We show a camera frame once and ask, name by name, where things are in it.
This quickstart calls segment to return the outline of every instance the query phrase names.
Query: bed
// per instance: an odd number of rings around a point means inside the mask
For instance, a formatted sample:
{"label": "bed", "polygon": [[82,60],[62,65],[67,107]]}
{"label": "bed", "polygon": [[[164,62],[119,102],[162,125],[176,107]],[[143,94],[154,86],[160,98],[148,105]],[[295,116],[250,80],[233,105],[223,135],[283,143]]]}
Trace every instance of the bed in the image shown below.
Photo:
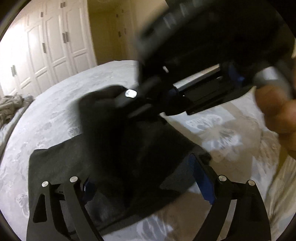
{"label": "bed", "polygon": [[[198,73],[178,85],[196,78]],[[39,95],[16,125],[0,165],[0,209],[19,238],[26,240],[29,218],[28,161],[35,149],[44,149],[81,133],[73,103],[84,94],[108,85],[136,84],[135,61],[113,61],[72,76]],[[263,200],[275,240],[296,211],[296,164],[288,157],[273,180],[280,145],[264,126],[253,91],[238,100],[187,116],[163,116],[173,127],[209,151],[217,174],[232,181],[254,180]],[[221,237],[226,236],[234,212],[232,203]],[[193,185],[171,204],[125,229],[104,236],[106,241],[191,241],[210,205]]]}

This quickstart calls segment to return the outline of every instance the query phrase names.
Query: human hand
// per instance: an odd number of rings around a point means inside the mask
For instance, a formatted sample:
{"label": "human hand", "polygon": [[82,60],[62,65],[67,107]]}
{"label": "human hand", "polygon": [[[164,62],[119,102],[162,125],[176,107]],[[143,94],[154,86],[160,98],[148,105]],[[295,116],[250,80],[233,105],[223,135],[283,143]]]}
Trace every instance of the human hand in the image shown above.
{"label": "human hand", "polygon": [[289,100],[281,88],[273,85],[257,89],[255,99],[264,113],[266,127],[279,134],[279,143],[296,159],[296,100]]}

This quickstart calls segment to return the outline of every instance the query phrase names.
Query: round metal bolt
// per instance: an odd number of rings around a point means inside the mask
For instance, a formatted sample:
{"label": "round metal bolt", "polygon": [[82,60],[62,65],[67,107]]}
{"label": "round metal bolt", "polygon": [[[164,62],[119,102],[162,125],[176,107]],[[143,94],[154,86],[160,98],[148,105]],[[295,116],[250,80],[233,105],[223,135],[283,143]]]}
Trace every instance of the round metal bolt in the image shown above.
{"label": "round metal bolt", "polygon": [[135,98],[137,96],[137,94],[138,93],[134,90],[127,90],[125,93],[125,96],[129,97],[129,98]]}
{"label": "round metal bolt", "polygon": [[72,183],[77,182],[77,180],[78,180],[78,177],[76,176],[70,178],[70,182]]}
{"label": "round metal bolt", "polygon": [[48,181],[45,181],[41,184],[42,187],[47,187],[48,186]]}
{"label": "round metal bolt", "polygon": [[255,182],[254,182],[253,180],[249,180],[249,181],[248,181],[248,184],[249,184],[250,186],[255,186]]}
{"label": "round metal bolt", "polygon": [[219,176],[219,180],[222,182],[225,182],[227,180],[227,177],[221,175],[221,176]]}

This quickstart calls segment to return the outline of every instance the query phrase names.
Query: beige blanket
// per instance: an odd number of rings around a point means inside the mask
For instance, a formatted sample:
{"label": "beige blanket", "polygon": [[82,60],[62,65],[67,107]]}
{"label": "beige blanket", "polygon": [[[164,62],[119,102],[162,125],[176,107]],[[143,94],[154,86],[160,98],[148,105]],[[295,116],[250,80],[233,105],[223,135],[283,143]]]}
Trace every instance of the beige blanket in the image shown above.
{"label": "beige blanket", "polygon": [[23,98],[18,94],[0,98],[0,128],[10,122],[17,109],[22,106],[22,102]]}

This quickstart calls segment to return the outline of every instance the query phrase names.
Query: white wardrobe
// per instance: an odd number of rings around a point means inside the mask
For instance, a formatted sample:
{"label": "white wardrobe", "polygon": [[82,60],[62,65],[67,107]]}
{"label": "white wardrobe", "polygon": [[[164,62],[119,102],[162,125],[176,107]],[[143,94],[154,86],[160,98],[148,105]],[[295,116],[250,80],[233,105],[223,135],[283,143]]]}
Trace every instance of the white wardrobe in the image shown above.
{"label": "white wardrobe", "polygon": [[95,66],[86,0],[32,0],[0,42],[5,95],[36,97]]}

